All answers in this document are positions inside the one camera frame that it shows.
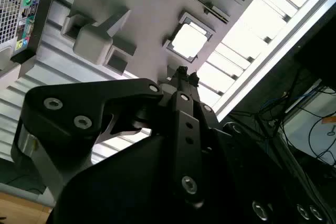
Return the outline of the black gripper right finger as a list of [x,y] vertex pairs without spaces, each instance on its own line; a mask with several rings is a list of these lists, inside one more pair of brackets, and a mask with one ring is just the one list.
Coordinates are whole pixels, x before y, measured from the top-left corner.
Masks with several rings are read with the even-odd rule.
[[199,77],[196,72],[189,76],[191,97],[194,102],[194,117],[199,121],[199,137],[201,150],[214,153],[226,153],[228,151],[226,140],[230,135],[220,130],[219,121],[213,109],[203,103],[198,92]]

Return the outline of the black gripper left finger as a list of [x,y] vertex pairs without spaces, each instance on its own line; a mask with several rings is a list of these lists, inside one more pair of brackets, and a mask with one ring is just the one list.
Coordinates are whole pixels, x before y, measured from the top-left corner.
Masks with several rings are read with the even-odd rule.
[[150,137],[200,137],[186,67],[158,85],[129,79],[40,86],[24,98],[12,156],[57,203],[81,172]]

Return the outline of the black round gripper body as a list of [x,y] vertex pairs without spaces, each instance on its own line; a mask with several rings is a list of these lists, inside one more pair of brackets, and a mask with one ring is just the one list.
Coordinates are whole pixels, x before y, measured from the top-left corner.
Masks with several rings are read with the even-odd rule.
[[144,139],[76,175],[52,223],[335,223],[236,123]]

